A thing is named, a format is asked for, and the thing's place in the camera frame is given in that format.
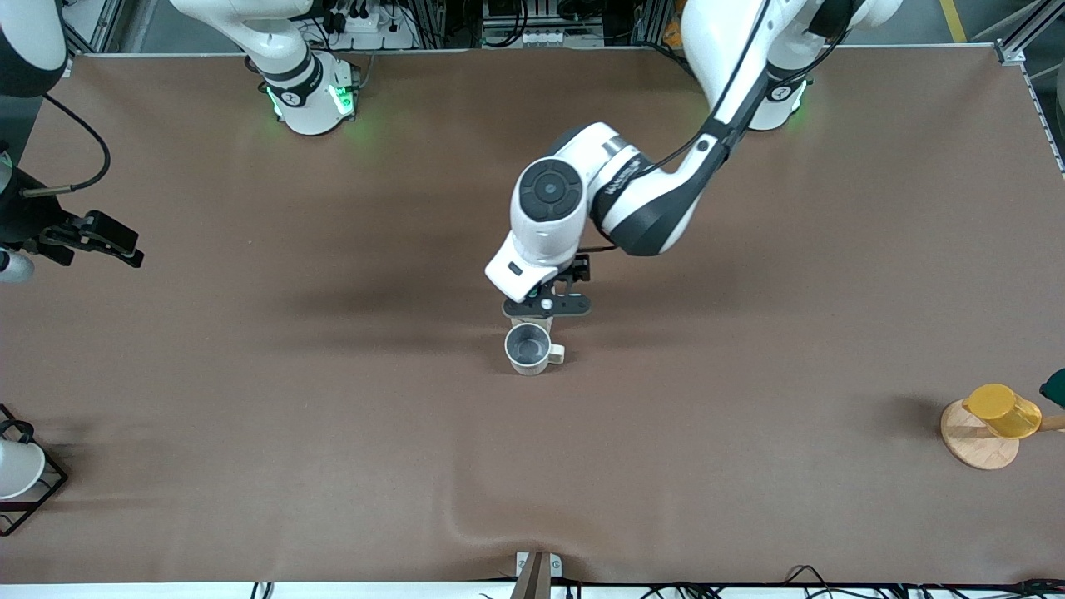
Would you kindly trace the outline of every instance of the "black mug handle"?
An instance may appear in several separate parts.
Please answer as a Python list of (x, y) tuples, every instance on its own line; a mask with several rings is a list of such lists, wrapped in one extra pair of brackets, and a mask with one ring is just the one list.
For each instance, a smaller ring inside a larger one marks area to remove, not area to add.
[(3, 422), (0, 422), (0, 437), (3, 437), (3, 434), (7, 432), (7, 428), (11, 428), (12, 426), (18, 428), (18, 432), (22, 434), (22, 436), (18, 438), (18, 442), (29, 443), (33, 441), (33, 424), (22, 420), (4, 420)]

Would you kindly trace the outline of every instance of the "round gray joint cover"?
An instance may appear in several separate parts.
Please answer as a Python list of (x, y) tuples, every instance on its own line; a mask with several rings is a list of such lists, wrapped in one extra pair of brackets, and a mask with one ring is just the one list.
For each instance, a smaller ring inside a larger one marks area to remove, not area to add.
[(577, 209), (585, 187), (580, 175), (562, 160), (541, 160), (529, 166), (519, 183), (522, 211), (538, 223), (561, 221)]

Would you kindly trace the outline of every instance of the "white mug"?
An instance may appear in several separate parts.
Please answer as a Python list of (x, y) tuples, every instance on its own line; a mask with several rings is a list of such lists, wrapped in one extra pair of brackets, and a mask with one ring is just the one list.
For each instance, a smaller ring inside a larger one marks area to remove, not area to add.
[(525, 376), (540, 374), (548, 363), (562, 363), (566, 357), (563, 346), (552, 345), (547, 329), (530, 322), (511, 328), (503, 346), (510, 366)]
[(45, 471), (45, 450), (33, 442), (33, 426), (21, 420), (0, 422), (0, 436), (18, 428), (17, 441), (0, 438), (0, 499), (12, 499), (30, 490)]

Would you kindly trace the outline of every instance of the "round wooden base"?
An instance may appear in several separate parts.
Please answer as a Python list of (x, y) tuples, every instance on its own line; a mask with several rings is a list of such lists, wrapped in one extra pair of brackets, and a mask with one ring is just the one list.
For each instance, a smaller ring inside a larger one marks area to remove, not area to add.
[(979, 418), (962, 407), (961, 400), (943, 410), (939, 434), (954, 457), (981, 470), (1005, 468), (1020, 449), (1020, 441), (992, 435)]

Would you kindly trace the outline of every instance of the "brown tabletop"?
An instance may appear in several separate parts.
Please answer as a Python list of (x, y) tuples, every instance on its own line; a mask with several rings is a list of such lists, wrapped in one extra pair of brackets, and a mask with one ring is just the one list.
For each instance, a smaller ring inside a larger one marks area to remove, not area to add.
[[(114, 152), (65, 207), (147, 258), (0, 288), (2, 400), (71, 475), (0, 580), (468, 579), (528, 548), (599, 581), (1062, 576), (1065, 436), (994, 473), (936, 437), (984, 383), (1051, 412), (1065, 366), (1065, 185), (989, 48), (841, 49), (673, 250), (594, 257), (535, 378), (481, 273), (515, 178), (596, 119), (665, 156), (694, 83), (651, 51), (389, 55), (306, 139), (256, 82), (81, 59), (56, 90)], [(22, 166), (98, 161), (46, 106)]]

